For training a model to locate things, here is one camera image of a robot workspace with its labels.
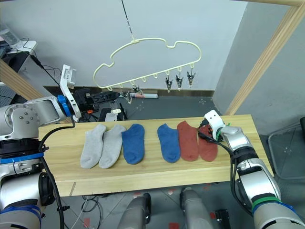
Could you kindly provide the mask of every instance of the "blue sock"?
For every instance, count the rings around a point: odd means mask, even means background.
[[[169,163],[175,163],[178,161],[180,158],[178,130],[171,129],[167,124],[163,124],[158,128],[158,137],[164,160]]]
[[[144,127],[133,124],[122,132],[124,158],[128,164],[138,164],[144,157]]]

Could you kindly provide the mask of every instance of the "wooden table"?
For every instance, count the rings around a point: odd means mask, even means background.
[[[253,144],[258,156],[272,172],[262,143],[250,115],[222,116],[223,121],[240,126]],[[61,196],[77,196],[98,193],[122,192],[148,188],[171,187],[230,180],[230,158],[228,153],[218,147],[218,156],[213,162],[188,162],[182,158],[170,164],[161,154],[157,128],[166,123],[171,128],[186,120],[197,127],[202,117],[138,120],[122,122],[103,122],[107,129],[116,123],[129,128],[139,123],[145,128],[145,156],[136,164],[129,165],[121,153],[115,165],[102,169],[98,165],[91,169],[80,166],[80,156],[85,141],[85,131],[93,129],[97,123],[79,123],[74,129],[61,130],[52,134],[46,141],[50,147],[45,159],[55,176]],[[50,125],[40,128],[40,139],[50,130],[63,125]]]

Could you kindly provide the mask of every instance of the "gray wall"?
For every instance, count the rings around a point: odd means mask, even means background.
[[[246,2],[229,0],[126,0],[125,7],[135,38],[162,37],[169,45],[189,40],[198,44],[202,60],[195,65],[192,89],[214,90]],[[43,64],[78,70],[77,86],[94,86],[93,71],[110,54],[131,40],[120,0],[16,0],[0,3],[1,19],[20,37],[38,42],[37,55]],[[175,67],[198,58],[190,45],[166,49],[163,42],[141,42],[115,56],[113,68],[102,68],[98,83],[109,85]],[[41,70],[27,68],[35,81],[54,85]],[[183,69],[183,89],[189,89]],[[143,88],[165,89],[165,74]]]
[[[214,94],[224,113],[288,7],[248,3]],[[267,69],[236,114],[251,114],[260,134],[305,116],[305,20]]]

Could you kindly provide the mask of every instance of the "gray sock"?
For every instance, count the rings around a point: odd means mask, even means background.
[[[81,154],[82,168],[92,168],[99,162],[103,148],[102,136],[105,130],[104,125],[98,124],[94,129],[86,131],[86,140]]]
[[[118,160],[122,147],[122,132],[125,130],[124,126],[115,125],[111,130],[104,133],[104,144],[99,163],[101,168],[109,168]]]

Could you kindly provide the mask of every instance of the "sock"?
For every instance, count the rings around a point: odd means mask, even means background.
[[[109,168],[118,160],[122,147],[122,132],[126,128],[122,125],[115,125],[103,135],[103,150],[100,158],[100,167]]]
[[[102,136],[105,130],[104,125],[98,124],[94,129],[86,131],[86,140],[81,154],[82,168],[92,168],[99,162],[103,148]]]
[[[186,161],[198,159],[197,130],[183,121],[177,125],[181,157]]]
[[[200,127],[199,130],[205,135],[212,137],[212,135],[209,133],[209,127],[210,125],[205,125]],[[217,156],[217,145],[199,138],[199,154],[205,161],[214,161]]]
[[[159,126],[157,133],[164,160],[169,163],[175,163],[178,161],[180,158],[178,130],[171,129],[167,124],[163,124]]]
[[[138,164],[144,157],[144,127],[133,124],[122,132],[124,158],[128,164]]]

